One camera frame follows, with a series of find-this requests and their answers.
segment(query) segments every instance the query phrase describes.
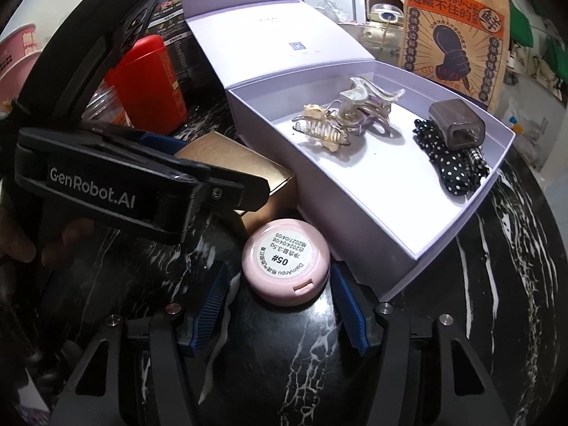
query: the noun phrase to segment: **qr code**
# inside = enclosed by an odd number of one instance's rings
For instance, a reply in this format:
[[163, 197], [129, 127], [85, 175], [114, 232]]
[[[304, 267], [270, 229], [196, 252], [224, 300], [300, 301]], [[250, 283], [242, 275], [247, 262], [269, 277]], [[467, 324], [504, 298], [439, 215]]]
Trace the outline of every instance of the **qr code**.
[[304, 45], [302, 45], [299, 41], [295, 41], [294, 43], [288, 43], [294, 51], [299, 51], [300, 49], [306, 49]]

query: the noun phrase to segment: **paper bag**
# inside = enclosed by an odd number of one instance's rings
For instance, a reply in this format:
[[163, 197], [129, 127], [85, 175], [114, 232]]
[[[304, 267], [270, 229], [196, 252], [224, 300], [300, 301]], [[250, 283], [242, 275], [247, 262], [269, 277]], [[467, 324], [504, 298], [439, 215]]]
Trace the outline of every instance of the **paper bag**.
[[509, 0], [404, 0], [399, 66], [492, 112], [509, 48]]

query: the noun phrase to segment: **clear hair claw clip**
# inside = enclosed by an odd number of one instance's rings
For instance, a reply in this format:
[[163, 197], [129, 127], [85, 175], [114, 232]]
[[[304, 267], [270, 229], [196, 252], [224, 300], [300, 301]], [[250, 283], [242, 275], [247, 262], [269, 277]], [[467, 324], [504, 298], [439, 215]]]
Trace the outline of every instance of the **clear hair claw clip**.
[[350, 135], [361, 136], [374, 122], [388, 129], [392, 104], [402, 97], [404, 89], [390, 93], [359, 76], [350, 80], [353, 88], [340, 92], [339, 99], [327, 108], [305, 105], [303, 115], [292, 119], [294, 130], [321, 141], [324, 147], [336, 152], [340, 146], [351, 144]]

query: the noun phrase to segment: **snack package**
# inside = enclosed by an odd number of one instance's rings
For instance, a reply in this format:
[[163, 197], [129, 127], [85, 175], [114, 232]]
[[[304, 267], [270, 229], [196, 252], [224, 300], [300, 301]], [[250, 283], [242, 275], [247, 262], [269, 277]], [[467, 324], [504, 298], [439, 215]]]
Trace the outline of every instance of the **snack package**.
[[509, 0], [404, 0], [404, 14], [399, 66], [495, 110], [507, 66]]
[[154, 8], [146, 35], [164, 39], [183, 91], [201, 88], [214, 80], [207, 58], [187, 26], [181, 0], [161, 0]]

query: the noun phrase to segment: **screw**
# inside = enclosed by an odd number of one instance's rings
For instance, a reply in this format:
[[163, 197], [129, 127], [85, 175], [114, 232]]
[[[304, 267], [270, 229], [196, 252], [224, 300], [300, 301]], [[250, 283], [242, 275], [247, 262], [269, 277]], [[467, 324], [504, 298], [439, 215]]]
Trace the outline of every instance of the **screw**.
[[450, 314], [442, 314], [439, 317], [439, 321], [442, 325], [449, 327], [452, 323], [454, 323], [454, 318]]
[[178, 303], [170, 303], [166, 306], [166, 312], [169, 315], [175, 315], [181, 311], [181, 304]]
[[223, 196], [223, 190], [221, 188], [216, 187], [215, 189], [213, 189], [213, 192], [211, 193], [211, 197], [213, 198], [213, 200], [219, 200], [222, 196]]
[[393, 306], [388, 303], [379, 303], [377, 309], [381, 314], [390, 314], [393, 311]]
[[109, 327], [115, 327], [120, 323], [120, 320], [121, 320], [120, 315], [113, 314], [107, 318], [107, 325]]

